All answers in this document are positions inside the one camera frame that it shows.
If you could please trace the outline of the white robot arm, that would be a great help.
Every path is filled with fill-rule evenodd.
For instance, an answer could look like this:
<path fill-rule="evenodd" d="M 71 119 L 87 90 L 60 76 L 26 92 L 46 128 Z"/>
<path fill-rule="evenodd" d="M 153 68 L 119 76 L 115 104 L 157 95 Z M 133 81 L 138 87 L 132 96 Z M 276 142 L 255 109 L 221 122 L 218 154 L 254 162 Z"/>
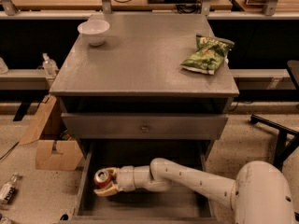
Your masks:
<path fill-rule="evenodd" d="M 289 183 L 270 163 L 251 161 L 235 179 L 155 158 L 145 166 L 103 168 L 93 176 L 100 197 L 135 189 L 166 191 L 176 182 L 235 213 L 235 224 L 296 224 Z"/>

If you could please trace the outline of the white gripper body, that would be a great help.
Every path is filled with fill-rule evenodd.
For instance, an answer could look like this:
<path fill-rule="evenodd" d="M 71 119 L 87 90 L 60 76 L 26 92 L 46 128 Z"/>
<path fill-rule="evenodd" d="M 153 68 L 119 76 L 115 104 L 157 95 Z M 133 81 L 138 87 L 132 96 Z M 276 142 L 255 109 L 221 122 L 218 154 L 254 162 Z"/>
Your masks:
<path fill-rule="evenodd" d="M 134 167 L 123 166 L 122 168 L 118 168 L 115 183 L 118 191 L 129 192 L 135 190 Z"/>

